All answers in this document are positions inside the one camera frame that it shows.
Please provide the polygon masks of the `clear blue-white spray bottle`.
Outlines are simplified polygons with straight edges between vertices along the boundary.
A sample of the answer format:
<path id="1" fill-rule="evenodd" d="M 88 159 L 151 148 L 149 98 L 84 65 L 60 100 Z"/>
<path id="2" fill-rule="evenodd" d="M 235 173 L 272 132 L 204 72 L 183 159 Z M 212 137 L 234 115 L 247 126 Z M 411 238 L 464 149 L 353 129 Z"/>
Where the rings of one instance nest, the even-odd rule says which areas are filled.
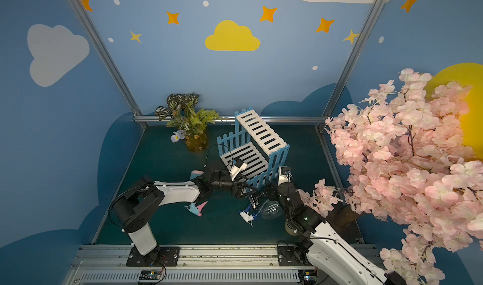
<path id="1" fill-rule="evenodd" d="M 284 210 L 279 202 L 266 200 L 256 208 L 253 208 L 252 204 L 249 204 L 245 210 L 239 211 L 239 214 L 241 218 L 252 227 L 253 221 L 258 219 L 272 220 L 281 217 L 284 214 Z"/>

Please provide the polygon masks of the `blue and white slatted shelf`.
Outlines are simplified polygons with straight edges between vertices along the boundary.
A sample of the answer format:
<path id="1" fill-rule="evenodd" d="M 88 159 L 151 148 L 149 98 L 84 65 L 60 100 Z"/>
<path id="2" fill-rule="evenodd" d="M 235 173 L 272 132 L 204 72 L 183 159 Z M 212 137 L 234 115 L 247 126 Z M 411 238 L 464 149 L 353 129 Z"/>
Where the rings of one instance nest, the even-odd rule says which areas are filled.
<path id="1" fill-rule="evenodd" d="M 290 145 L 252 108 L 235 113 L 235 130 L 217 138 L 218 153 L 225 165 L 234 159 L 247 164 L 241 173 L 247 184 L 261 189 L 274 181 L 285 165 Z"/>

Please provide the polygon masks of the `teal pink spray bottle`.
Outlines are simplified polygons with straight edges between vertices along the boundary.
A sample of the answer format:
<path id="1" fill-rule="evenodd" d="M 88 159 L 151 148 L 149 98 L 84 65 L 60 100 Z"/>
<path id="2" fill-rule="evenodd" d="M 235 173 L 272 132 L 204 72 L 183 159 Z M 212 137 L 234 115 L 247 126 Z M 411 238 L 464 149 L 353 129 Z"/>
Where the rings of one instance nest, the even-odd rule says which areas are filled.
<path id="1" fill-rule="evenodd" d="M 202 202 L 201 204 L 197 205 L 195 203 L 190 203 L 188 206 L 186 206 L 186 208 L 191 212 L 193 213 L 194 215 L 198 216 L 198 217 L 201 217 L 203 214 L 202 214 L 202 209 L 205 207 L 205 205 L 207 204 L 208 202 Z"/>

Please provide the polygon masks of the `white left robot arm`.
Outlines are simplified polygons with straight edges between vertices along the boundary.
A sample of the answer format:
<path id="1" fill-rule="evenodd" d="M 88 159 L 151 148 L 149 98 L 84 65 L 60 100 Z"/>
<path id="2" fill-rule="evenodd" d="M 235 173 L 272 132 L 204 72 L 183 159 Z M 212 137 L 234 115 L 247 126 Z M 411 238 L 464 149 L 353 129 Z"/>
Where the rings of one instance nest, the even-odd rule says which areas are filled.
<path id="1" fill-rule="evenodd" d="M 164 183 L 142 178 L 136 185 L 116 197 L 109 206 L 120 222 L 120 228 L 127 233 L 141 256 L 156 250 L 158 243 L 149 222 L 158 207 L 173 203 L 187 203 L 187 209 L 202 216 L 202 209 L 211 193 L 216 189 L 231 192 L 236 198 L 245 198 L 257 189 L 247 183 L 241 174 L 232 177 L 224 170 L 196 171 L 191 179 L 183 183 Z"/>

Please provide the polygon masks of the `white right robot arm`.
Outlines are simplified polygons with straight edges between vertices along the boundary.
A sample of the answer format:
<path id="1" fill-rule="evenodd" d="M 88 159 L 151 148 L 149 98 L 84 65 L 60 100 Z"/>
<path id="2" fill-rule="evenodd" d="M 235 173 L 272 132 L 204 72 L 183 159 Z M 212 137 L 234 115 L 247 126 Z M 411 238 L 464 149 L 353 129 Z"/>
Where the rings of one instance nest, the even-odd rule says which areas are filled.
<path id="1" fill-rule="evenodd" d="M 269 185 L 262 196 L 280 204 L 288 229 L 302 238 L 299 250 L 338 284 L 406 284 L 397 272 L 385 272 L 347 243 L 309 204 L 313 197 L 294 183 Z"/>

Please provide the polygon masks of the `clear vase with daisies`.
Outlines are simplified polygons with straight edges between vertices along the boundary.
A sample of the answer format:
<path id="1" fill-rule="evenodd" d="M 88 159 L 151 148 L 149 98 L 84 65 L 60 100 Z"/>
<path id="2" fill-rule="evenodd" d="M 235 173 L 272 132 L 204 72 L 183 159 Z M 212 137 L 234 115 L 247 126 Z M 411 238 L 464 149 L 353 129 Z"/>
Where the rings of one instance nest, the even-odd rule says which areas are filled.
<path id="1" fill-rule="evenodd" d="M 222 120 L 216 110 L 196 110 L 198 102 L 199 95 L 196 93 L 171 94 L 167 97 L 167 106 L 157 107 L 154 114 L 160 121 L 170 117 L 166 126 L 177 129 L 172 141 L 184 140 L 187 149 L 194 153 L 208 148 L 208 125 Z"/>

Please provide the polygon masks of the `pink cherry blossom tree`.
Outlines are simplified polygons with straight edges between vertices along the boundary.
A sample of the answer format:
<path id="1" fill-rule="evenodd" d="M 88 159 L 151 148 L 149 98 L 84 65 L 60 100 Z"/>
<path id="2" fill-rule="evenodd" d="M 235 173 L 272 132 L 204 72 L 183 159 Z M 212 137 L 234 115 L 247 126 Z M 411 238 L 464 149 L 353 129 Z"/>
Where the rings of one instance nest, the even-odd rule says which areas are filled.
<path id="1" fill-rule="evenodd" d="M 358 214 L 405 226 L 400 249 L 380 252 L 407 284 L 438 284 L 435 248 L 457 252 L 482 238 L 482 162 L 464 144 L 460 119 L 470 86 L 431 93 L 428 73 L 410 68 L 325 121 L 339 164 L 350 168 L 344 200 Z"/>

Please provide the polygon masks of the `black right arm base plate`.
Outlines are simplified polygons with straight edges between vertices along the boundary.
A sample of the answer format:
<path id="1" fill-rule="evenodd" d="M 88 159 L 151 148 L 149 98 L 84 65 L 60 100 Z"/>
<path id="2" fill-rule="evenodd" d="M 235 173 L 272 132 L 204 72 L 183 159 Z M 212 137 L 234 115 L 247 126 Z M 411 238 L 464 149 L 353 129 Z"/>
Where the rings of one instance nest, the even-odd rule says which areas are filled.
<path id="1" fill-rule="evenodd" d="M 297 246 L 282 244 L 277 246 L 279 266 L 310 266 L 306 254 Z"/>

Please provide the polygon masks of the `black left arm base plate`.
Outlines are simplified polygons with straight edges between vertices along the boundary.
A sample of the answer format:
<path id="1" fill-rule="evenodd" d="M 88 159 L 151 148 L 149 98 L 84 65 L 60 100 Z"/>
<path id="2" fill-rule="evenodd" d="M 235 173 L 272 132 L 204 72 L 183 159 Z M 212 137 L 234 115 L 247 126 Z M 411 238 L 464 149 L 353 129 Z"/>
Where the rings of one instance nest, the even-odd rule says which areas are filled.
<path id="1" fill-rule="evenodd" d="M 146 255 L 141 255 L 136 247 L 133 247 L 128 255 L 127 267 L 176 267 L 179 259 L 180 247 L 158 246 Z"/>

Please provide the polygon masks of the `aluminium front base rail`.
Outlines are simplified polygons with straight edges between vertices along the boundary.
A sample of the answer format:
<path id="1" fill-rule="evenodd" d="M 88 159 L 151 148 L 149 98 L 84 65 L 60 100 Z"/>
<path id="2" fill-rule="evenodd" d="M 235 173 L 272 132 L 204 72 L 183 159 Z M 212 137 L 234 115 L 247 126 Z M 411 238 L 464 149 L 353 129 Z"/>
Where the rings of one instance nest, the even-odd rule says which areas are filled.
<path id="1" fill-rule="evenodd" d="M 127 267 L 132 246 L 85 245 L 79 248 L 63 283 L 338 284 L 311 264 L 279 266 L 277 246 L 282 244 L 287 243 L 181 245 L 177 246 L 181 251 L 176 267 Z"/>

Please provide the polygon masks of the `aluminium right corner post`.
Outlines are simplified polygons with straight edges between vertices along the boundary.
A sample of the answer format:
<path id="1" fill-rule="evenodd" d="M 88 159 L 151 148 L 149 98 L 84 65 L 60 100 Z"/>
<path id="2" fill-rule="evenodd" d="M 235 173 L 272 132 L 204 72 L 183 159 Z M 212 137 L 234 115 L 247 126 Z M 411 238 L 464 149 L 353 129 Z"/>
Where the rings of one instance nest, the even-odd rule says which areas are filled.
<path id="1" fill-rule="evenodd" d="M 358 59 L 360 58 L 360 55 L 362 54 L 362 51 L 364 50 L 366 42 L 371 35 L 374 26 L 376 25 L 376 22 L 384 8 L 385 3 L 386 0 L 373 0 L 364 20 L 364 23 L 361 27 L 357 41 L 353 45 L 350 55 L 332 91 L 332 94 L 330 95 L 330 98 L 322 116 L 330 117 L 333 114 L 336 104 L 350 79 L 350 76 L 357 64 Z"/>

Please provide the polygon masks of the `aluminium corner post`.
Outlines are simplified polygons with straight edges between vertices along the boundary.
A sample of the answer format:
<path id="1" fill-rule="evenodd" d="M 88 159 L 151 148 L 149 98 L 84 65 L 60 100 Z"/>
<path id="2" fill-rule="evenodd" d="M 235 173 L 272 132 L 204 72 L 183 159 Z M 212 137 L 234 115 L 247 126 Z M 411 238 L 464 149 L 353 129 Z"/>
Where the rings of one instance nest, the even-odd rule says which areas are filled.
<path id="1" fill-rule="evenodd" d="M 362 54 L 362 51 L 364 50 L 366 42 L 371 35 L 374 26 L 376 25 L 376 22 L 384 8 L 385 3 L 386 0 L 373 0 L 364 20 L 364 23 L 361 27 L 357 41 L 353 45 L 350 55 L 332 91 L 332 94 L 330 95 L 330 98 L 322 116 L 330 117 L 333 114 L 336 104 L 350 79 L 350 76 L 357 64 L 358 59 L 360 58 L 360 55 Z"/>
<path id="2" fill-rule="evenodd" d="M 142 115 L 142 111 L 134 99 L 133 94 L 128 88 L 122 74 L 120 73 L 118 67 L 116 66 L 113 58 L 111 57 L 105 43 L 103 42 L 93 20 L 89 17 L 88 11 L 85 9 L 81 0 L 66 0 L 70 5 L 71 9 L 74 11 L 75 16 L 79 20 L 80 24 L 84 28 L 86 34 L 91 40 L 94 48 L 98 52 L 101 60 L 103 61 L 105 67 L 107 68 L 109 74 L 113 78 L 116 86 L 123 95 L 123 98 L 127 102 L 129 108 L 134 115 Z"/>

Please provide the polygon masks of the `aluminium left corner post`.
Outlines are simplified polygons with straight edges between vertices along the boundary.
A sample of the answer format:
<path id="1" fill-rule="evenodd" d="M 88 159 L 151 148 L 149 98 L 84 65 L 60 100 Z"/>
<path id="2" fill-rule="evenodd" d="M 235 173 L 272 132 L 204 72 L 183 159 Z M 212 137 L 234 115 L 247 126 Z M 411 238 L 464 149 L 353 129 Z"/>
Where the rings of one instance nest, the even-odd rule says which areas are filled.
<path id="1" fill-rule="evenodd" d="M 105 67 L 107 68 L 109 74 L 113 78 L 116 86 L 123 95 L 123 98 L 127 102 L 129 108 L 134 115 L 142 115 L 142 111 L 134 99 L 133 94 L 128 88 L 122 74 L 120 73 L 118 67 L 116 66 L 113 58 L 111 57 L 105 43 L 103 42 L 93 20 L 89 17 L 88 11 L 85 9 L 81 0 L 66 0 L 70 5 L 71 9 L 74 11 L 75 16 L 79 20 L 80 24 L 84 28 L 86 34 L 91 40 L 94 48 L 98 52 L 101 60 L 103 61 Z"/>

